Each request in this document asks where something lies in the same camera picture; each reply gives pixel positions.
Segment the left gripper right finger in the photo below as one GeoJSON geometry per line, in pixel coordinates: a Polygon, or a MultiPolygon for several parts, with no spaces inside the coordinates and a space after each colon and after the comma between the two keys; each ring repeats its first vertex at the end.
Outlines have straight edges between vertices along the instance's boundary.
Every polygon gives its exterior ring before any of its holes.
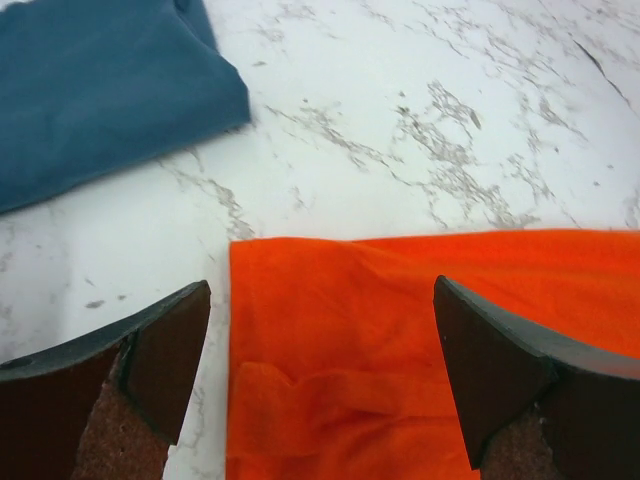
{"type": "Polygon", "coordinates": [[[439,276],[433,305],[472,468],[536,459],[562,479],[639,476],[639,361],[439,276]]]}

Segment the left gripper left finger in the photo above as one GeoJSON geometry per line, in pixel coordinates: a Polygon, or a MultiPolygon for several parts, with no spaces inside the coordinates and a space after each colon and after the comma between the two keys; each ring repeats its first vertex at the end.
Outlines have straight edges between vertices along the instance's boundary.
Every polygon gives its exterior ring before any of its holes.
{"type": "Polygon", "coordinates": [[[105,327],[1,366],[4,479],[160,479],[210,314],[194,282],[105,327]]]}

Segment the orange t-shirt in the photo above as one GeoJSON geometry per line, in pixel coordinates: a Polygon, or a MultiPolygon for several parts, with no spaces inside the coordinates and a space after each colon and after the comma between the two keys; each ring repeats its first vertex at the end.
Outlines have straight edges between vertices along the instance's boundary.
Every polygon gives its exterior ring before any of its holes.
{"type": "Polygon", "coordinates": [[[470,479],[433,309],[447,276],[639,353],[639,236],[494,231],[230,248],[230,479],[470,479]]]}

